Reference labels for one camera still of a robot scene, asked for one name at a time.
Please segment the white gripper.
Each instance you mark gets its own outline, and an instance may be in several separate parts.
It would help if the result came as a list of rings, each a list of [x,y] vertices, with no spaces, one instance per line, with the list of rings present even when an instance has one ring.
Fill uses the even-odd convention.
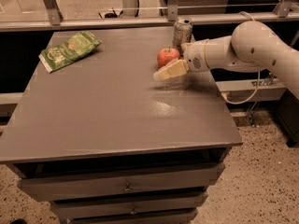
[[[181,77],[188,73],[189,67],[192,72],[205,72],[209,70],[206,64],[204,48],[207,39],[192,43],[183,43],[182,59],[174,59],[167,65],[161,67],[153,74],[155,80],[167,80],[173,77]]]

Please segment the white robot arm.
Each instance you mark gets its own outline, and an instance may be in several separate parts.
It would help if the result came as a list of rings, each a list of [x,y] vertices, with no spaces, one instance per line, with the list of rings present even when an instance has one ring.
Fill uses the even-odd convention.
[[[241,73],[266,69],[299,98],[299,51],[259,21],[245,21],[228,36],[184,43],[182,49],[181,59],[172,60],[154,73],[156,80],[212,69]]]

